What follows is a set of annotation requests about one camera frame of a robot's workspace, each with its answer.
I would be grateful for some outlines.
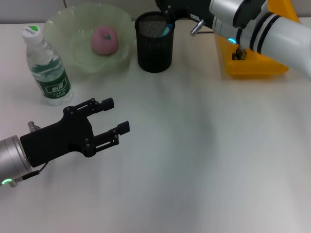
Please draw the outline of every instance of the green label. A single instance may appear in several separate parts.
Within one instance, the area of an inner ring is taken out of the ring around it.
[[[49,99],[58,99],[65,96],[70,91],[70,82],[66,72],[58,78],[50,82],[42,82],[36,80],[43,95]]]

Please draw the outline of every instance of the water bottle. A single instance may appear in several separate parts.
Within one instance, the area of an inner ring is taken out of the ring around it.
[[[29,70],[50,105],[62,105],[72,98],[72,88],[57,51],[44,38],[36,25],[22,32],[27,45],[26,57]]]

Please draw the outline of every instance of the table surface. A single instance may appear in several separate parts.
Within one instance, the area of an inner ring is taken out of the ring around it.
[[[311,19],[302,22],[311,26]],[[0,25],[0,138],[45,127],[63,106],[41,101],[25,59],[25,25]],[[120,145],[71,153],[16,188],[0,188],[6,233],[309,233],[311,82],[290,70],[273,82],[227,80],[215,37],[176,25],[172,66],[137,64],[69,77],[74,97],[112,97],[90,117],[95,134],[128,120]]]

